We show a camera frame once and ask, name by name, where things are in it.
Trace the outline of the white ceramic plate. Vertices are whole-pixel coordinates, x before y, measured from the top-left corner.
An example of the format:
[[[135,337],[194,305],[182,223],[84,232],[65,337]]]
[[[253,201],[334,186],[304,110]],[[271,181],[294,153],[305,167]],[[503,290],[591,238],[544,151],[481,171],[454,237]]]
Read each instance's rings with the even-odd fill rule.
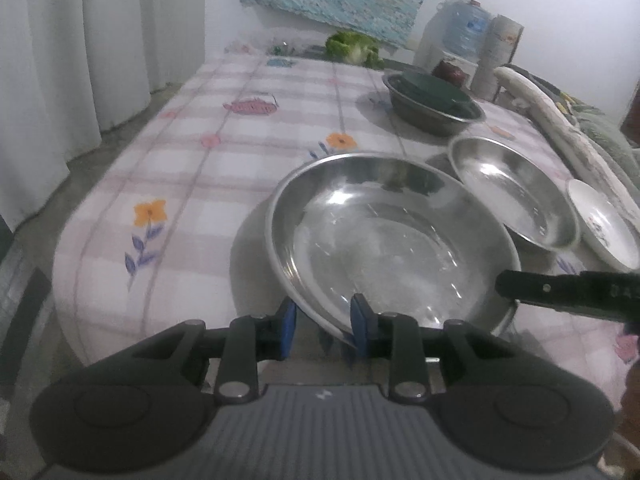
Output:
[[[582,230],[582,238],[611,268],[620,272],[639,270],[639,245],[627,222],[598,191],[578,179],[566,182]]]

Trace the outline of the large steel basin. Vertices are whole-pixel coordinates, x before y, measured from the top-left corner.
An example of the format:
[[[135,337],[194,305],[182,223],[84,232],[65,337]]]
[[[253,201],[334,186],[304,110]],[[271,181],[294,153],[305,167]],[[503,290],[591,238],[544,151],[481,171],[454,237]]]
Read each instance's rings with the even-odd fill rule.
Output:
[[[345,153],[295,169],[270,197],[265,242],[288,296],[345,344],[356,294],[376,313],[493,335],[518,305],[495,291],[500,272],[521,267],[503,224],[455,178],[397,156]]]

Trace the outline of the white water dispenser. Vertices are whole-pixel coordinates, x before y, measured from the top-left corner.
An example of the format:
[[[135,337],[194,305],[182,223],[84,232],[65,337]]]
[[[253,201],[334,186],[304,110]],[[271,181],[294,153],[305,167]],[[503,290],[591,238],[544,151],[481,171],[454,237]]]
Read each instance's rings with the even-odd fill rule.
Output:
[[[477,70],[477,64],[449,51],[442,43],[448,23],[449,4],[441,3],[435,15],[425,25],[421,40],[412,64],[431,73],[436,66],[445,61],[465,73],[465,86],[468,86]]]

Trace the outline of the shallow steel plate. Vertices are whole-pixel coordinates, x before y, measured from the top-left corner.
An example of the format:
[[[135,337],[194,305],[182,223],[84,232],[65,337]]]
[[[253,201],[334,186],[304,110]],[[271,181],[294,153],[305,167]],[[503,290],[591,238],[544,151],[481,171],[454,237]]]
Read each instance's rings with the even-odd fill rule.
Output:
[[[580,227],[560,188],[530,159],[499,141],[457,136],[448,158],[460,181],[514,234],[548,252],[573,249]]]

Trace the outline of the grey curtain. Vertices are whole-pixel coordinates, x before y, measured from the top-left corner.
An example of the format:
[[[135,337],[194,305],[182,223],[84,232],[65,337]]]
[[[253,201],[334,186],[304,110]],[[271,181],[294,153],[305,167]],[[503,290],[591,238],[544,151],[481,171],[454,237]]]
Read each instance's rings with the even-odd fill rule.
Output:
[[[1,215],[36,214],[70,161],[205,58],[205,0],[1,0]]]

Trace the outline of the green lettuce head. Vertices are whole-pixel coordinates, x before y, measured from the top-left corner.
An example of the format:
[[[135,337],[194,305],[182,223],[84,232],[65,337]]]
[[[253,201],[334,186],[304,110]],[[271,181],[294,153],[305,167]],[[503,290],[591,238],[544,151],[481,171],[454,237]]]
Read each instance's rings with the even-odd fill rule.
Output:
[[[326,56],[332,61],[382,70],[378,40],[351,30],[341,30],[326,40]]]

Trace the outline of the deep steel bowl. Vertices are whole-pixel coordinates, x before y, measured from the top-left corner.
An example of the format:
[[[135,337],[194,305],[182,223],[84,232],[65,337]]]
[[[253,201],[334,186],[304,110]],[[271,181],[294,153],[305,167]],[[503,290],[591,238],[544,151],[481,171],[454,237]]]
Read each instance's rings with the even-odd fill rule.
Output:
[[[456,136],[470,125],[484,122],[484,110],[471,98],[472,113],[449,115],[433,110],[423,104],[410,99],[404,92],[400,82],[400,74],[395,72],[385,74],[382,78],[384,86],[390,92],[390,102],[395,113],[408,124],[433,136]]]

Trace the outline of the blue water jug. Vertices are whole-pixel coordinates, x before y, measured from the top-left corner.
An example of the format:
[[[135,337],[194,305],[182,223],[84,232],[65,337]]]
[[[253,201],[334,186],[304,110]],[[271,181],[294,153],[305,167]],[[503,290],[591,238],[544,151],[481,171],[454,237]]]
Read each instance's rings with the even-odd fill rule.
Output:
[[[447,0],[442,10],[446,12],[444,48],[460,58],[477,62],[492,15],[476,0]]]

